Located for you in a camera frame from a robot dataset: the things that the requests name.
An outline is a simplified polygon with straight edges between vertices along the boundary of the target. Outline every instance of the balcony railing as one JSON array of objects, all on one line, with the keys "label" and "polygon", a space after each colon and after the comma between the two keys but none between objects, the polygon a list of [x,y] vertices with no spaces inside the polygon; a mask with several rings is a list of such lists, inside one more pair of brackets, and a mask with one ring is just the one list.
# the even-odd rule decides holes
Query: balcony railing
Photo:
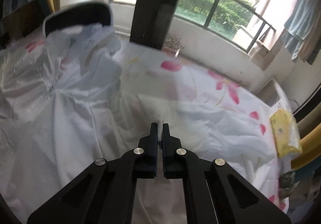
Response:
[{"label": "balcony railing", "polygon": [[[109,0],[135,5],[136,0]],[[175,17],[209,30],[248,53],[275,29],[255,9],[240,0],[179,0]]]}]

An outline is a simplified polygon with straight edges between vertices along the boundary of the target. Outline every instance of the black pole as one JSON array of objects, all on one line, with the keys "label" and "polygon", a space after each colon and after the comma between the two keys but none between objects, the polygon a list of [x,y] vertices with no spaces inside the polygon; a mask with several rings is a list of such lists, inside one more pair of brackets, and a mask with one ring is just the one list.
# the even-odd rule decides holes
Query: black pole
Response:
[{"label": "black pole", "polygon": [[178,0],[137,0],[130,41],[161,49]]},{"label": "black pole", "polygon": [[212,7],[211,7],[211,10],[210,10],[210,12],[209,12],[209,14],[208,14],[208,16],[207,16],[207,18],[206,18],[206,21],[205,21],[205,23],[204,23],[204,28],[207,28],[208,25],[210,24],[211,19],[212,19],[213,15],[214,15],[214,12],[215,12],[215,10],[216,10],[216,8],[217,8],[217,5],[218,5],[219,1],[220,1],[220,0],[215,0],[215,1],[213,2],[213,5],[212,5]]},{"label": "black pole", "polygon": [[266,25],[266,22],[263,21],[259,30],[256,32],[256,35],[254,36],[254,38],[252,39],[250,45],[247,48],[247,53],[252,49],[253,45],[256,43],[256,40],[258,39],[258,37],[260,36],[260,33],[262,32],[264,26]]}]

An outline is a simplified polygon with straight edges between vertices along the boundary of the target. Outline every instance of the silver bolt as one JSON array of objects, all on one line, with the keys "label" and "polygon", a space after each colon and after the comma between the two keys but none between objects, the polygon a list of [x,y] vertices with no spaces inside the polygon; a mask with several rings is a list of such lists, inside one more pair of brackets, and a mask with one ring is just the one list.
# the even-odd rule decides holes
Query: silver bolt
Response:
[{"label": "silver bolt", "polygon": [[136,148],[136,149],[134,149],[134,153],[135,153],[135,154],[142,154],[142,153],[144,153],[144,149],[142,149],[142,148]]},{"label": "silver bolt", "polygon": [[102,166],[102,165],[104,165],[105,163],[106,163],[106,160],[103,159],[103,158],[99,158],[99,159],[95,160],[95,164],[96,164],[97,166]]},{"label": "silver bolt", "polygon": [[214,162],[218,166],[223,166],[225,164],[225,161],[221,158],[216,159]]},{"label": "silver bolt", "polygon": [[186,150],[183,148],[179,148],[176,150],[176,153],[179,155],[185,155],[186,154]]}]

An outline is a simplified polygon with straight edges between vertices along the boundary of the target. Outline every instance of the bed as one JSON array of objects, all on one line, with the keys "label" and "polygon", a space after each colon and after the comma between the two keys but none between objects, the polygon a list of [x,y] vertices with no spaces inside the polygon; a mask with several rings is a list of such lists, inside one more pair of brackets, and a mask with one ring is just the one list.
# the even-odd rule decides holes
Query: bed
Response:
[{"label": "bed", "polygon": [[[100,24],[46,38],[37,29],[0,51],[0,64],[0,192],[22,223],[95,159],[137,147],[152,122],[169,123],[200,158],[225,159],[287,211],[272,111],[213,70]],[[132,223],[186,223],[181,182],[158,172],[138,181]]]}]

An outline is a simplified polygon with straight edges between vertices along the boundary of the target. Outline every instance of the towel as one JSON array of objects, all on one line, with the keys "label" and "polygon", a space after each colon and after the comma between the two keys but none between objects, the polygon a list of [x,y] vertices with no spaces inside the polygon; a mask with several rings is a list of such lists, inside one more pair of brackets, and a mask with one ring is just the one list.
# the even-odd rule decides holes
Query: towel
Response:
[{"label": "towel", "polygon": [[285,48],[292,54],[292,60],[298,57],[305,39],[315,24],[319,15],[318,6],[318,0],[298,0],[292,15],[284,24],[286,32],[282,39]]}]

